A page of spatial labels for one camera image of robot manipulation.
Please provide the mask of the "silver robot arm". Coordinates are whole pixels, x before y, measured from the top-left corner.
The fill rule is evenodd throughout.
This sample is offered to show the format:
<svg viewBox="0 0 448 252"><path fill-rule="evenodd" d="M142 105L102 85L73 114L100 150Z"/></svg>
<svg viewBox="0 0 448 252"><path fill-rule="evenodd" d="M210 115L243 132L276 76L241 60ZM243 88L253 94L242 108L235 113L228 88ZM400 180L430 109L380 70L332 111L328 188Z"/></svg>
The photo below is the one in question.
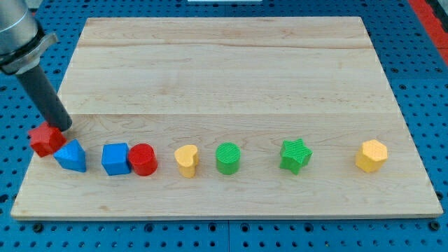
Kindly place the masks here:
<svg viewBox="0 0 448 252"><path fill-rule="evenodd" d="M23 0L1 0L1 72L23 74L37 67L56 42L56 33L45 33Z"/></svg>

